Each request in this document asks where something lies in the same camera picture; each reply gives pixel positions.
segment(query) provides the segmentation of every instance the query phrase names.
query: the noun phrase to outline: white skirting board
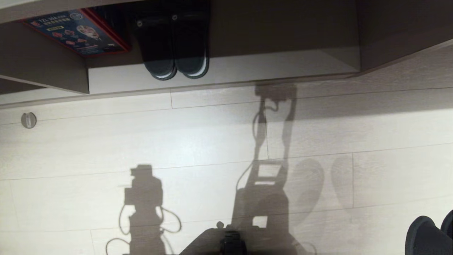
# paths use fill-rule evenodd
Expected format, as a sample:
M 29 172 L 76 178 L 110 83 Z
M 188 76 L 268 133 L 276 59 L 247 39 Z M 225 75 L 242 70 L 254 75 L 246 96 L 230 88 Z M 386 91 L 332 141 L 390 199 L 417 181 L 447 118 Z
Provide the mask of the white skirting board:
M 171 80 L 159 81 L 143 64 L 91 68 L 88 73 L 90 94 L 100 94 L 354 73 L 359 65 L 359 48 L 345 47 L 211 58 L 208 73 L 199 79 L 177 73 Z
M 41 88 L 0 95 L 0 105 L 75 96 L 81 96 L 81 94 L 56 88 Z

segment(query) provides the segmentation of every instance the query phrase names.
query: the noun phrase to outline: black slipper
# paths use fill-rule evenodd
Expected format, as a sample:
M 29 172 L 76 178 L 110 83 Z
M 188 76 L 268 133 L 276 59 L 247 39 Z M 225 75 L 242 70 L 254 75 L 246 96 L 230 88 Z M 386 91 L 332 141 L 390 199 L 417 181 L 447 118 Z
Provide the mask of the black slipper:
M 146 69 L 158 80 L 173 78 L 177 70 L 169 15 L 159 1 L 135 2 L 127 7 Z
M 440 230 L 453 239 L 453 210 L 445 216 Z
M 203 77 L 209 69 L 210 0 L 166 0 L 171 15 L 175 65 L 186 77 Z
M 406 235 L 405 255 L 451 255 L 453 240 L 439 230 L 433 220 L 418 217 Z

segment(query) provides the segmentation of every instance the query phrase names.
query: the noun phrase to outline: cabinet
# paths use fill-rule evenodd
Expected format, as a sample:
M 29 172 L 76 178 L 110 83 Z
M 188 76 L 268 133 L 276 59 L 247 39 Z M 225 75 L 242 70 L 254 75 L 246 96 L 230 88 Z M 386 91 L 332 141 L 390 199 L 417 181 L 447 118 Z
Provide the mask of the cabinet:
M 133 36 L 129 53 L 84 59 L 15 21 L 128 1 L 0 2 L 0 87 L 77 96 L 344 78 L 450 45 L 453 37 L 453 3 L 446 0 L 211 0 L 209 72 L 158 81 L 145 69 Z

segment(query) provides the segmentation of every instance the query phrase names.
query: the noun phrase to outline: black object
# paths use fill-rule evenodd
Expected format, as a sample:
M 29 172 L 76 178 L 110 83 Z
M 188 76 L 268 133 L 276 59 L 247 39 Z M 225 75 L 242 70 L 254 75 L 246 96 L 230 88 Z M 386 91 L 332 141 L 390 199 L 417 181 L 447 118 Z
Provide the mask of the black object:
M 192 79 L 207 73 L 210 0 L 149 0 L 124 9 L 154 78 L 169 80 L 177 70 Z
M 146 69 L 158 80 L 173 78 L 177 70 L 169 17 L 163 11 L 137 11 L 133 18 L 133 28 Z
M 453 210 L 445 216 L 440 230 L 453 239 Z
M 171 15 L 177 69 L 186 77 L 203 77 L 209 69 L 210 0 L 165 0 Z
M 405 255 L 451 255 L 453 240 L 426 216 L 418 217 L 406 235 Z
M 231 225 L 224 228 L 222 222 L 217 228 L 205 230 L 179 255 L 246 255 L 247 248 L 239 232 L 231 229 Z

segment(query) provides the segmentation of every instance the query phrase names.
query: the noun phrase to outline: floor plank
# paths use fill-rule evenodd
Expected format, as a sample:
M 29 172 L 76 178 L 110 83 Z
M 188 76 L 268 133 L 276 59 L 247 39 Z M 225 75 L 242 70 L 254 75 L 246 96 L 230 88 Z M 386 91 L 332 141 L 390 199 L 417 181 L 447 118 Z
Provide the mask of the floor plank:
M 0 232 L 4 255 L 94 255 L 89 230 L 66 232 Z
M 94 255 L 107 255 L 106 247 L 108 255 L 122 255 L 130 252 L 129 245 L 124 242 L 130 242 L 130 235 L 122 234 L 119 228 L 95 229 L 91 230 L 91 235 L 93 237 Z
M 67 118 L 33 129 L 3 125 L 0 179 L 121 172 L 140 163 L 168 168 L 250 161 L 258 108 L 247 103 Z M 263 143 L 258 159 L 267 158 L 265 137 Z
M 23 113 L 33 112 L 39 122 L 50 119 L 171 109 L 169 90 L 117 98 L 100 98 L 0 110 L 0 125 L 20 123 Z
M 453 144 L 354 154 L 354 206 L 453 195 Z
M 9 181 L 0 181 L 0 231 L 18 230 L 16 210 Z
M 142 215 L 143 207 L 150 207 L 146 211 L 155 210 L 157 201 L 163 201 L 167 210 L 163 219 L 162 213 L 154 218 L 150 215 L 143 225 L 256 216 L 269 212 L 263 203 L 269 196 L 279 194 L 284 197 L 273 200 L 272 206 L 285 213 L 352 208 L 350 154 L 291 158 L 286 174 L 282 174 L 280 162 L 260 163 L 260 176 L 274 176 L 275 184 L 254 182 L 246 186 L 250 171 L 242 179 L 241 175 L 250 162 L 153 170 L 140 165 L 133 166 L 132 172 L 10 182 L 20 229 L 28 231 L 114 228 L 119 219 L 127 228 L 128 216 L 134 212 Z M 136 167 L 149 174 L 135 174 L 136 181 L 132 181 Z M 241 211 L 244 203 L 254 209 Z M 124 204 L 127 205 L 120 216 Z
M 404 244 L 410 224 L 419 216 L 428 216 L 440 227 L 453 209 L 453 196 L 371 206 L 351 210 L 352 224 L 360 238 L 355 243 L 357 254 L 404 254 Z
M 289 157 L 417 147 L 453 142 L 453 89 L 299 99 Z M 282 157 L 290 103 L 266 111 L 269 158 Z

